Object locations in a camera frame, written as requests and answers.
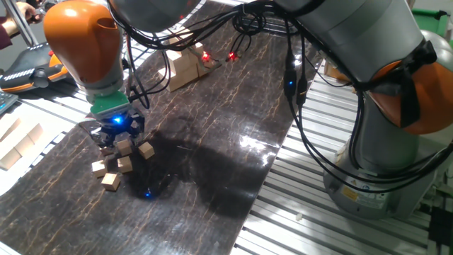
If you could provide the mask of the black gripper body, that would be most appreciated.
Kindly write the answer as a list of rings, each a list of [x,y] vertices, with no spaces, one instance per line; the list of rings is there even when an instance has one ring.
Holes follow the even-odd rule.
[[[130,133],[132,122],[142,123],[142,112],[136,108],[131,108],[121,113],[114,113],[112,116],[102,119],[101,132],[115,136],[124,132]]]

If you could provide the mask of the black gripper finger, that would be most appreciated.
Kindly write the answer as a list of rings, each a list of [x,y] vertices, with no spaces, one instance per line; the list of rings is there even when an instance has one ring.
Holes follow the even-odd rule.
[[[143,140],[144,125],[139,122],[132,122],[130,126],[130,138],[134,146],[140,144]]]
[[[100,147],[113,147],[115,135],[105,132],[96,132],[93,134],[93,141]]]

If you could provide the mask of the person's bare hand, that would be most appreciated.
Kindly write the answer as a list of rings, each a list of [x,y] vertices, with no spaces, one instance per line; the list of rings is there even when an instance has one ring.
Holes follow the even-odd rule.
[[[16,5],[29,24],[36,24],[42,21],[42,16],[32,5],[22,1],[16,2]]]

